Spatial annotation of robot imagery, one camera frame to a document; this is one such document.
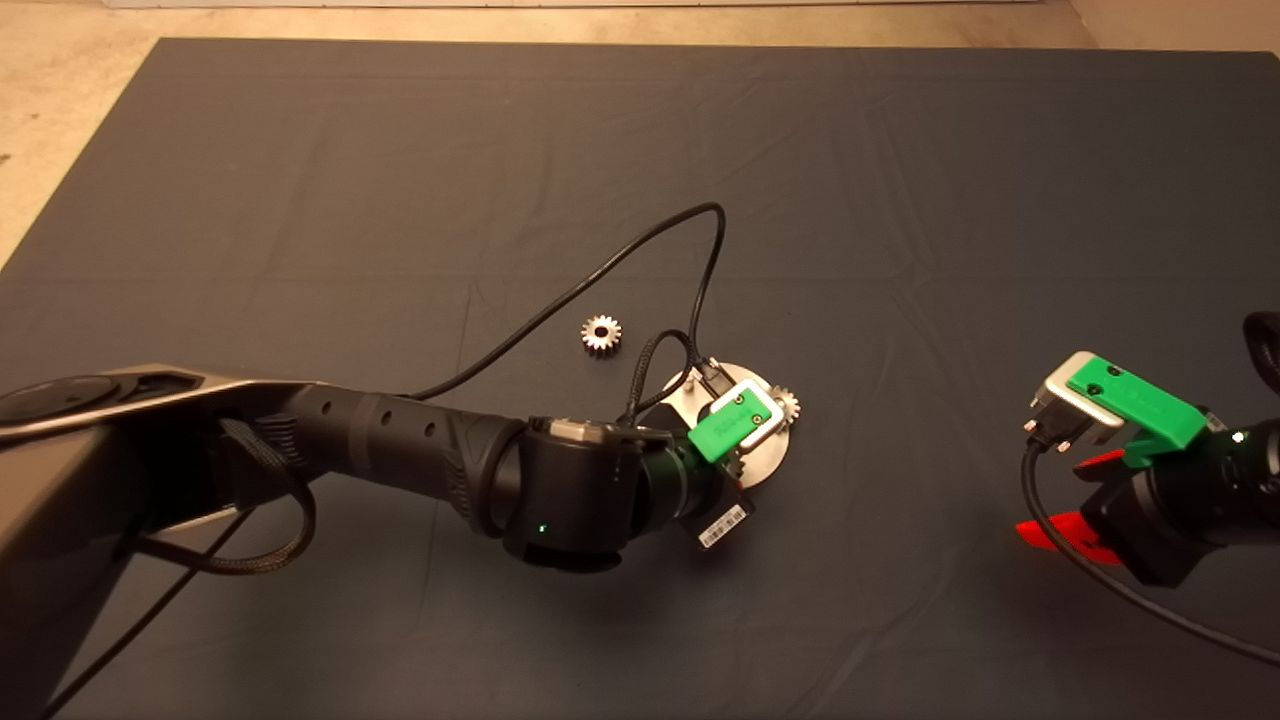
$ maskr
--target beige floor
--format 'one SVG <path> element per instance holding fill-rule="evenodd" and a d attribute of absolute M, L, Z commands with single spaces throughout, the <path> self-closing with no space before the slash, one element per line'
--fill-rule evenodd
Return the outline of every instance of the beige floor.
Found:
<path fill-rule="evenodd" d="M 0 265 L 161 36 L 1280 51 L 1280 0 L 585 10 L 108 10 L 96 0 L 0 0 Z"/>

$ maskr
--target barcode label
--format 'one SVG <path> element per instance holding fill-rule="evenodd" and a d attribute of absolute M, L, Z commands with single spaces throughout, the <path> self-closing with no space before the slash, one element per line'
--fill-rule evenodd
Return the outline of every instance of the barcode label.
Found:
<path fill-rule="evenodd" d="M 716 544 L 716 541 L 721 539 L 726 533 L 732 530 L 733 525 L 737 525 L 745 519 L 746 510 L 742 510 L 741 505 L 735 505 L 721 515 L 719 520 L 712 523 L 712 527 L 703 530 L 703 534 L 698 536 L 698 542 L 703 543 L 703 547 L 710 547 Z"/>

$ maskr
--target green 3d-printed bracket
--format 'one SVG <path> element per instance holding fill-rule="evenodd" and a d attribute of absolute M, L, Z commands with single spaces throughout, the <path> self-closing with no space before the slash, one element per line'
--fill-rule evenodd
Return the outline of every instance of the green 3d-printed bracket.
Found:
<path fill-rule="evenodd" d="M 1185 450 L 1207 425 L 1196 406 L 1101 357 L 1085 363 L 1066 387 L 1138 425 L 1124 448 L 1130 468 L 1149 468 L 1152 455 Z"/>
<path fill-rule="evenodd" d="M 708 462 L 719 462 L 755 428 L 772 418 L 772 411 L 751 392 L 742 392 L 733 402 L 708 415 L 689 430 L 689 441 Z"/>

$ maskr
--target round metal plate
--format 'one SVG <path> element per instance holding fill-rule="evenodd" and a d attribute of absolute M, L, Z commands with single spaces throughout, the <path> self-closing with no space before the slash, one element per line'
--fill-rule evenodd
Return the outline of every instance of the round metal plate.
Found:
<path fill-rule="evenodd" d="M 730 375 L 733 375 L 735 380 L 741 382 L 751 378 L 764 388 L 773 387 L 769 380 L 741 365 L 721 363 L 721 366 Z M 667 382 L 673 383 L 677 379 L 680 379 L 680 373 L 672 375 Z M 671 393 L 663 402 L 675 409 L 680 414 L 680 418 L 685 420 L 685 424 L 692 428 L 698 424 L 698 413 L 712 402 L 712 395 L 696 380 L 690 380 L 685 383 L 685 387 Z M 749 488 L 769 479 L 769 475 L 778 469 L 778 465 L 782 465 L 782 459 L 787 455 L 790 442 L 791 430 L 782 430 L 781 433 L 769 436 L 755 450 L 742 456 L 742 487 Z"/>

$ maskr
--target gear teeth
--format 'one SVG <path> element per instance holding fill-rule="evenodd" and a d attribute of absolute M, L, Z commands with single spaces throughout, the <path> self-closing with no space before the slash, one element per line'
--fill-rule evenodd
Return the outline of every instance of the gear teeth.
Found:
<path fill-rule="evenodd" d="M 582 348 L 594 357 L 608 357 L 622 342 L 622 325 L 609 315 L 595 315 L 582 323 Z"/>
<path fill-rule="evenodd" d="M 781 433 L 800 419 L 800 400 L 794 392 L 782 386 L 773 386 L 769 388 L 769 397 L 776 400 L 778 405 L 782 406 L 782 411 L 786 415 L 782 418 L 782 424 L 778 425 L 778 432 Z"/>

